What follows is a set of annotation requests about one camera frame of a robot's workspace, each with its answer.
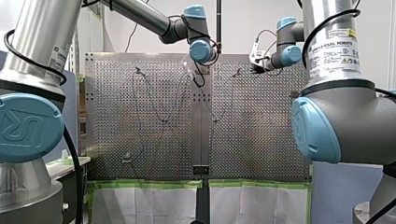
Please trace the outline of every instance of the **silver cylinder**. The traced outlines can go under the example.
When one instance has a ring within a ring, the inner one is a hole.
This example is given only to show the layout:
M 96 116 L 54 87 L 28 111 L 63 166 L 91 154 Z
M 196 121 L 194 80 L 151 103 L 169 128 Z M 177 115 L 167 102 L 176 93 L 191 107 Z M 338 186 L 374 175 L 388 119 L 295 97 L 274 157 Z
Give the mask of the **silver cylinder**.
M 304 0 L 305 38 L 325 19 L 352 8 L 351 0 Z M 330 21 L 318 32 L 309 45 L 305 59 L 310 80 L 308 86 L 333 80 L 364 79 L 360 71 L 353 14 Z
M 72 41 L 82 0 L 26 0 L 21 10 L 14 48 L 24 56 L 62 72 Z M 0 79 L 63 94 L 61 78 L 26 63 L 12 53 L 7 56 Z
M 101 1 L 110 6 L 110 0 Z M 145 27 L 156 35 L 162 36 L 169 28 L 170 21 L 157 9 L 149 6 L 141 0 L 113 0 L 113 10 L 122 16 Z
M 0 210 L 46 195 L 51 185 L 46 164 L 41 158 L 16 164 L 0 163 Z
M 62 224 L 63 207 L 62 184 L 55 181 L 47 194 L 34 201 L 0 207 L 0 223 Z

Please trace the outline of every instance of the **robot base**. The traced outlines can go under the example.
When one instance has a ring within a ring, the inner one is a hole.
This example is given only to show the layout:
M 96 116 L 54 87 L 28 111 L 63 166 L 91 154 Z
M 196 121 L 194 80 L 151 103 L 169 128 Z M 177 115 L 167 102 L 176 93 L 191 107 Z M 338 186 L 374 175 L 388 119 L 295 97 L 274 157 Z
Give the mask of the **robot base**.
M 62 224 L 63 201 L 62 184 L 55 182 L 46 197 L 0 208 L 0 223 Z
M 365 224 L 370 219 L 370 203 L 360 203 L 353 208 L 353 224 Z

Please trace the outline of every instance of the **green tape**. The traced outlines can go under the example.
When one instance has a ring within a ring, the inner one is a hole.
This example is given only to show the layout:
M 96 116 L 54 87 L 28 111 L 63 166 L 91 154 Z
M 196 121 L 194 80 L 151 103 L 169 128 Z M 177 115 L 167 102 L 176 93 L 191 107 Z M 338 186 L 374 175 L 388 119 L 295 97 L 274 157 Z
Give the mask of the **green tape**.
M 95 185 L 88 185 L 87 199 L 88 199 L 88 220 L 89 220 L 89 224 L 92 224 L 93 194 L 94 193 L 95 193 Z
M 229 187 L 263 187 L 274 189 L 306 189 L 304 182 L 278 182 L 269 180 L 209 180 L 210 188 L 229 188 Z
M 79 162 L 82 162 L 82 161 L 87 160 L 88 158 L 89 157 L 78 157 L 78 160 L 79 160 Z M 47 165 L 53 165 L 53 164 L 57 164 L 57 163 L 59 163 L 61 165 L 74 165 L 73 160 L 70 159 L 70 158 L 68 158 L 68 159 L 66 159 L 64 161 L 60 161 L 60 160 L 50 161 L 50 162 L 47 163 Z
M 198 189 L 202 187 L 202 181 L 152 181 L 152 180 L 128 180 L 114 181 L 90 181 L 96 189 Z
M 241 180 L 212 180 L 209 179 L 210 188 L 232 188 L 242 187 Z

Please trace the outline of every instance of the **ur logo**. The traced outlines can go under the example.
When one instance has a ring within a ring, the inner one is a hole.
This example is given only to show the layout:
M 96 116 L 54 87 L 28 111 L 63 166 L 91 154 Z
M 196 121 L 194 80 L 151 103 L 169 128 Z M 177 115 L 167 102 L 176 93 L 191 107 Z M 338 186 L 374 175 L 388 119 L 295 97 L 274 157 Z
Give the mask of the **ur logo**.
M 0 145 L 41 147 L 48 116 L 9 109 L 0 120 Z

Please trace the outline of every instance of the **white cloth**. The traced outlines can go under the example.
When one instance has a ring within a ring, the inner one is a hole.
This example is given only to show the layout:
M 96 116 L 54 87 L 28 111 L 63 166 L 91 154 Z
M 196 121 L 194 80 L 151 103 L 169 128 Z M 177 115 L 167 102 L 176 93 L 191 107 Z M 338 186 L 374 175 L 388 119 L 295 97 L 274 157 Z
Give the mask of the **white cloth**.
M 190 224 L 196 189 L 97 189 L 92 224 Z
M 307 189 L 210 189 L 213 224 L 307 224 Z

